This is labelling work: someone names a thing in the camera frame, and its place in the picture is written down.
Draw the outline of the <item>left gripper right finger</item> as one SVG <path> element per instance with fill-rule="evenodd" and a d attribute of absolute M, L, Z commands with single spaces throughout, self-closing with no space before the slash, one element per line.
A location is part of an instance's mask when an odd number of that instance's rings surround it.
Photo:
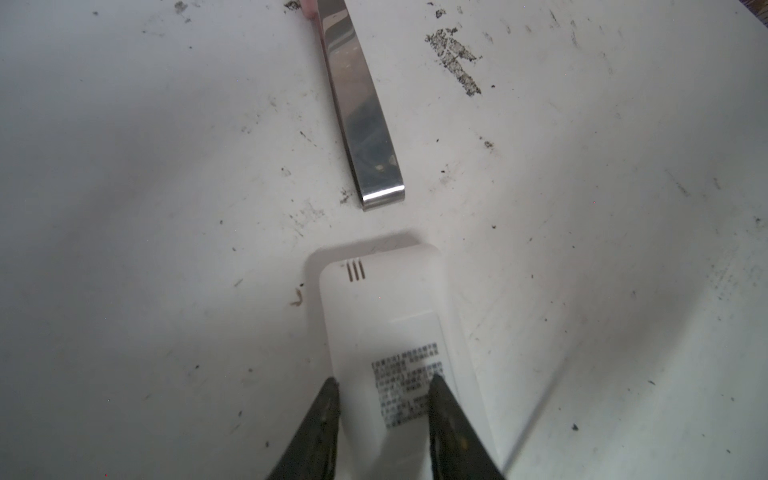
<path fill-rule="evenodd" d="M 435 480 L 502 480 L 480 438 L 441 375 L 428 390 L 429 450 Z"/>

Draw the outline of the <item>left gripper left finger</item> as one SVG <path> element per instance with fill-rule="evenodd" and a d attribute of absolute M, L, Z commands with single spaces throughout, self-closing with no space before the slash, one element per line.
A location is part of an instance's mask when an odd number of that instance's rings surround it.
<path fill-rule="evenodd" d="M 328 377 L 267 479 L 334 479 L 339 426 L 339 383 Z"/>

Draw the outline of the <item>white remote control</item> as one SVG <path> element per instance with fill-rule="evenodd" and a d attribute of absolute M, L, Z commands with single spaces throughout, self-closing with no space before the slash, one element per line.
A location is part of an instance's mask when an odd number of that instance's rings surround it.
<path fill-rule="evenodd" d="M 440 375 L 497 449 L 443 255 L 419 244 L 326 266 L 319 288 L 353 479 L 429 479 L 428 389 Z"/>

